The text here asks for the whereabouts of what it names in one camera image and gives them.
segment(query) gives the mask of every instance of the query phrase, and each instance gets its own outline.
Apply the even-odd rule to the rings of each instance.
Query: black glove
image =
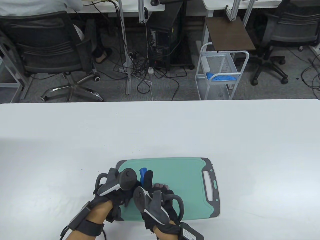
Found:
[[[153,178],[153,172],[151,170],[148,170],[145,175],[144,175],[144,183],[143,183],[143,188],[148,191],[149,195],[152,197],[152,193],[156,190],[161,190],[163,194],[173,194],[172,190],[169,190],[167,187],[159,187],[157,185],[152,186],[152,178]],[[150,229],[151,232],[153,232],[154,226],[156,226],[161,232],[163,233],[168,233],[168,234],[179,234],[180,233],[180,227],[179,227],[179,222],[178,222],[178,215],[176,211],[174,210],[172,206],[172,200],[165,201],[161,204],[164,210],[169,215],[170,220],[172,220],[174,224],[167,224],[167,225],[162,225],[159,224],[156,220],[154,220],[150,215],[147,213],[143,212],[141,213],[142,219],[144,220],[144,225],[146,229]]]
[[[133,192],[136,189],[136,187],[141,186],[141,183],[139,181],[136,182],[136,184],[128,191],[124,191],[122,189],[113,190],[112,192],[109,192],[108,194],[104,196],[99,196],[97,194],[98,189],[102,186],[99,185],[93,192],[95,195],[94,199],[90,202],[90,207],[93,208],[99,203],[105,203],[109,200],[112,201],[113,208],[106,217],[106,220],[109,222],[116,221],[123,221],[121,218],[121,209],[120,206],[124,204],[125,207],[128,206],[130,199],[133,197]]]

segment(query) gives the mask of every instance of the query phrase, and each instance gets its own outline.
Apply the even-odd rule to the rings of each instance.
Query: computer mouse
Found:
[[[151,0],[150,2],[151,6],[158,6],[159,5],[159,0]]]

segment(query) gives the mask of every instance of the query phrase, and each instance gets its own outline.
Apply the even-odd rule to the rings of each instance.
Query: white cart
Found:
[[[244,68],[247,65],[249,53],[247,51],[203,51],[207,45],[212,45],[212,43],[207,43],[202,46],[196,72],[199,99],[231,100],[237,89]],[[233,56],[236,53],[246,54],[246,59],[240,72],[237,71],[233,62]]]

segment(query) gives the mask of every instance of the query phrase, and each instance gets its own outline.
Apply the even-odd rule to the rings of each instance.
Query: label sticker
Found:
[[[183,229],[182,235],[189,240],[197,240],[196,236],[193,235],[191,232],[188,232],[186,229]]]

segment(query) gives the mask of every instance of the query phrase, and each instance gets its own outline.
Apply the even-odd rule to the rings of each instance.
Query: teal cutting board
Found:
[[[139,170],[143,167],[153,171],[153,184],[167,184],[174,194],[182,198],[183,220],[206,219],[219,215],[218,185],[209,159],[200,157],[132,159],[120,161],[116,166],[119,171],[132,168],[138,180],[140,179]],[[173,207],[179,214],[179,206],[176,201],[173,201]],[[128,207],[121,206],[121,213],[124,220],[142,221],[141,214],[133,200],[130,201]]]

